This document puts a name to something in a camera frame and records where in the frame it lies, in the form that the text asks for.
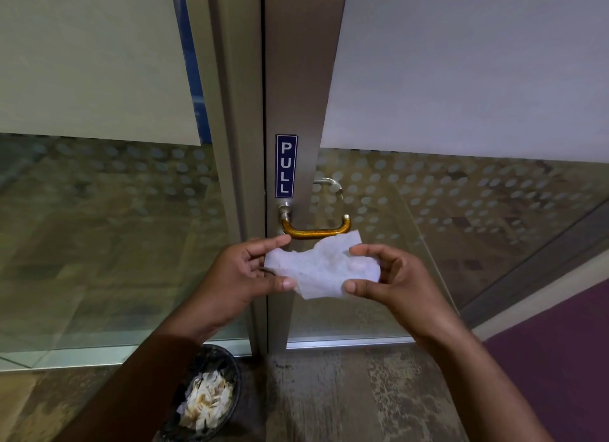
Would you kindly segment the person's left hand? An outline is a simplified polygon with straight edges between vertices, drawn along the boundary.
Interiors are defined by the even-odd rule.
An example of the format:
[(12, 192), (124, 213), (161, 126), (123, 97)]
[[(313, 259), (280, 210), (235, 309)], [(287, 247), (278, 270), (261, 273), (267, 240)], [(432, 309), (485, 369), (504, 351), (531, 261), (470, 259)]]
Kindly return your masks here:
[(193, 327), (208, 335), (240, 315), (252, 301), (269, 294), (253, 294), (257, 277), (264, 272), (265, 257), (291, 242), (289, 235), (258, 238), (222, 250), (185, 307)]

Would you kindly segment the person's right hand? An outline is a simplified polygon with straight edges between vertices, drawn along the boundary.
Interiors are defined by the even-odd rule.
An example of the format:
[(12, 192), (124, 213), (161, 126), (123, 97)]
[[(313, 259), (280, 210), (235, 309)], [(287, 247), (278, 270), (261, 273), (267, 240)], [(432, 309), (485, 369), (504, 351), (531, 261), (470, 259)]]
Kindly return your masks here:
[(463, 323), (419, 258), (377, 244), (355, 245), (349, 253), (373, 257), (378, 262), (379, 259), (404, 258), (402, 279), (391, 285), (384, 284), (384, 296), (357, 297), (384, 305), (415, 341), (438, 340), (463, 329)]

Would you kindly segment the white paper tissue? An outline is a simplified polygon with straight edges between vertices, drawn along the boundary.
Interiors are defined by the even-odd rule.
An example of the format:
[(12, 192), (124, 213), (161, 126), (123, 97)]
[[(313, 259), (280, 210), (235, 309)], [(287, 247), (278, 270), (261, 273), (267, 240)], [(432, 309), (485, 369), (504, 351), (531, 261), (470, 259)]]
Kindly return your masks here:
[(304, 300), (319, 298), (347, 299), (344, 282), (364, 279), (378, 282), (379, 262), (373, 257), (355, 256), (349, 249), (362, 243), (358, 230), (322, 238), (308, 251), (287, 252), (274, 249), (265, 257), (264, 267), (277, 276), (296, 281), (295, 292)]

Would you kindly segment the person's left forearm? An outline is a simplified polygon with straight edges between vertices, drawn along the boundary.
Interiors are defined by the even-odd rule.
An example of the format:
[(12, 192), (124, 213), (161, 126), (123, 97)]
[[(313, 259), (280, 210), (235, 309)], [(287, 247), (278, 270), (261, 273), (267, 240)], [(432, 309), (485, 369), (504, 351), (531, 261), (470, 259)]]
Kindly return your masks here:
[(151, 442), (189, 363), (224, 323), (217, 308), (206, 300), (176, 309), (52, 442)]

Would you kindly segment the person's right forearm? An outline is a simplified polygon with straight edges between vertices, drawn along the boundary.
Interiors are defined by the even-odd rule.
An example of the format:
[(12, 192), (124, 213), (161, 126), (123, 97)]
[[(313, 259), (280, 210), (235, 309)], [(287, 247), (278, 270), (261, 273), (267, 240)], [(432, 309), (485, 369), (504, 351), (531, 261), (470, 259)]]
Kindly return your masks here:
[(519, 389), (460, 321), (412, 336), (440, 368), (470, 442), (555, 442)]

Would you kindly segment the blue door sign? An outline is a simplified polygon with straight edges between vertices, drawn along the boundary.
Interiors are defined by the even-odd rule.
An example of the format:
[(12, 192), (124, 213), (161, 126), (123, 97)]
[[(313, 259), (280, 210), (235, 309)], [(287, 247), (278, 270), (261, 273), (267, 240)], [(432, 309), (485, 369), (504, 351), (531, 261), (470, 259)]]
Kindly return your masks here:
[(298, 136), (277, 135), (275, 146), (275, 197), (277, 199), (292, 199), (298, 153)]

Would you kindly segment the black mesh waste bin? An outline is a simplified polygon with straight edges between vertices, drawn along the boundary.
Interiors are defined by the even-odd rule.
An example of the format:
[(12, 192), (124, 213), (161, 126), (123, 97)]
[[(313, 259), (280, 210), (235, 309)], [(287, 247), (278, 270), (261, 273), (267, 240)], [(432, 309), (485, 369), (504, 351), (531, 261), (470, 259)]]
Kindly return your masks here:
[(154, 442), (210, 442), (237, 408), (241, 373), (236, 358), (202, 345), (174, 392)]

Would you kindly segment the pile of used white tissues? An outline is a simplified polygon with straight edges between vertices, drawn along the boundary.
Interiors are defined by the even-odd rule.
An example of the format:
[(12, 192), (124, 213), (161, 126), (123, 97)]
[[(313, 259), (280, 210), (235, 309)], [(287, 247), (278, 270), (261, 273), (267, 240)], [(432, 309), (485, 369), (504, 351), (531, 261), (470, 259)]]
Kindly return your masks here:
[(229, 412), (233, 397), (234, 385), (221, 371), (198, 374), (177, 409), (179, 425), (199, 433), (216, 429)]

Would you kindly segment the purple carpet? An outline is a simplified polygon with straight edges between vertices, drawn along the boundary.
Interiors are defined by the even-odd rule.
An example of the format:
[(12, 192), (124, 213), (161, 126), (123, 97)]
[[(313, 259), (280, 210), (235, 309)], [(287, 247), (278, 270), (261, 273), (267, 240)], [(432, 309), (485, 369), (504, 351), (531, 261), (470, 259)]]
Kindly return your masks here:
[(484, 344), (556, 442), (609, 442), (609, 279)]

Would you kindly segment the fixed glass panel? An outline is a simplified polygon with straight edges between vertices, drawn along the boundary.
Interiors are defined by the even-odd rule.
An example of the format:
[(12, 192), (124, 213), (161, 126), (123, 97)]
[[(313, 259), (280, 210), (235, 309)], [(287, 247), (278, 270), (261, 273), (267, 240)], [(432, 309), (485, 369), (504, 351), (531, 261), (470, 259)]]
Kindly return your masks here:
[(219, 0), (0, 0), (0, 374), (121, 364), (241, 237)]

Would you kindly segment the glass door with metal frame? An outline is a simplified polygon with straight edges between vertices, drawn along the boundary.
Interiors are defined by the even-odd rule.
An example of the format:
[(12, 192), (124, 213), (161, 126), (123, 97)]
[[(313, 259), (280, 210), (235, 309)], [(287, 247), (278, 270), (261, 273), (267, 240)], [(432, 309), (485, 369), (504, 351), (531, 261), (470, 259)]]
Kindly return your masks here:
[[(262, 0), (265, 226), (415, 254), (469, 327), (609, 278), (609, 0)], [(277, 135), (297, 135), (292, 199)], [(331, 177), (343, 194), (314, 180)]]

